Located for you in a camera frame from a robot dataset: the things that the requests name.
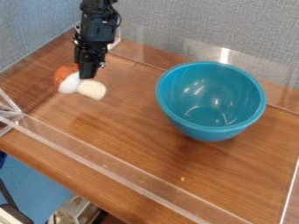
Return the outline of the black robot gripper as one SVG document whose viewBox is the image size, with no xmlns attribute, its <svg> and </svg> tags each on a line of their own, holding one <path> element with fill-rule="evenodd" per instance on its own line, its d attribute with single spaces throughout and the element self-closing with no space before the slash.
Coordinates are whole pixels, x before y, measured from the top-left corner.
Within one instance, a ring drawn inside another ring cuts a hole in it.
<svg viewBox="0 0 299 224">
<path fill-rule="evenodd" d="M 120 24 L 121 16 L 113 8 L 82 11 L 73 38 L 74 63 L 78 64 L 78 77 L 82 80 L 93 79 L 99 69 L 105 67 L 108 45 L 115 42 Z"/>
</svg>

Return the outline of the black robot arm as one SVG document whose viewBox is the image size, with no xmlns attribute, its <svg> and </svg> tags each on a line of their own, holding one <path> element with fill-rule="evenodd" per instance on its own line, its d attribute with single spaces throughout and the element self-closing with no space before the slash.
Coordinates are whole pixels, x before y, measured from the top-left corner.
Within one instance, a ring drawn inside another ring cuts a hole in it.
<svg viewBox="0 0 299 224">
<path fill-rule="evenodd" d="M 108 46 L 115 43 L 121 16 L 113 8 L 117 0 L 82 0 L 81 20 L 74 26 L 74 63 L 78 77 L 93 79 L 100 68 L 105 67 Z"/>
</svg>

